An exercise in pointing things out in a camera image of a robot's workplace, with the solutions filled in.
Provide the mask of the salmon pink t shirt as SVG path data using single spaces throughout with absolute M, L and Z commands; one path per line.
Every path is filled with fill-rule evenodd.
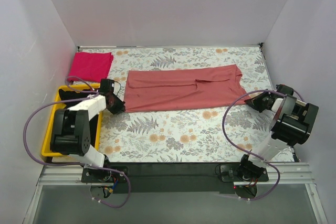
M 244 104 L 242 72 L 236 65 L 203 69 L 129 71 L 125 110 L 195 110 Z

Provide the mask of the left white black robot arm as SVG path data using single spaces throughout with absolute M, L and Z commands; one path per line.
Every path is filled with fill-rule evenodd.
M 106 157 L 91 145 L 90 121 L 104 110 L 113 115 L 125 111 L 125 102 L 114 94 L 114 86 L 114 80 L 102 79 L 94 94 L 74 106 L 57 109 L 52 125 L 50 150 L 94 166 L 93 175 L 100 182 L 108 181 L 112 170 L 105 165 Z

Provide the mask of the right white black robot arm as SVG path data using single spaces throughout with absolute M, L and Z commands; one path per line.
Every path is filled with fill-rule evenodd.
M 245 181 L 259 179 L 266 173 L 265 161 L 270 161 L 287 147 L 304 144 L 315 123 L 319 107 L 305 103 L 293 96 L 294 89 L 284 84 L 277 85 L 278 93 L 263 92 L 245 103 L 252 109 L 275 113 L 270 124 L 270 133 L 261 145 L 252 150 L 256 156 L 245 154 L 240 160 L 237 175 Z

